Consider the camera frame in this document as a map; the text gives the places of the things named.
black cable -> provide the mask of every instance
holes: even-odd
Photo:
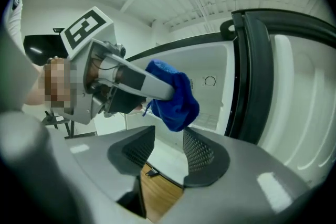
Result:
[[[98,69],[100,69],[100,70],[111,70],[111,69],[113,69],[113,68],[122,66],[122,65],[117,65],[117,66],[115,66],[115,67],[111,67],[111,68],[100,68],[100,67],[96,66],[96,64],[94,63],[94,61],[92,61],[92,64],[93,64],[95,67],[97,67]]]

fluorescent light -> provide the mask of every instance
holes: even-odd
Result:
[[[31,49],[32,51],[38,53],[38,54],[42,54],[42,51],[40,51],[39,49],[36,49],[36,48],[33,48],[33,47],[31,47],[30,49]]]

wooden surface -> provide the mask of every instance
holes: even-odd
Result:
[[[182,189],[160,175],[147,177],[150,169],[147,164],[142,168],[141,187],[147,218],[156,223],[182,196]]]

blue towel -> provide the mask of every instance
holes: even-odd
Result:
[[[155,116],[162,119],[168,129],[179,132],[191,124],[199,114],[200,105],[191,93],[190,81],[185,73],[160,60],[152,60],[146,71],[170,84],[175,89],[170,101],[152,100],[149,106]]]

white sleeve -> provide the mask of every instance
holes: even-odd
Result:
[[[25,54],[25,49],[21,36],[21,13],[23,4],[22,0],[18,0],[19,3],[13,10],[13,1],[14,0],[10,0],[8,2],[7,7],[4,11],[3,20],[14,43],[18,46],[22,53]]]

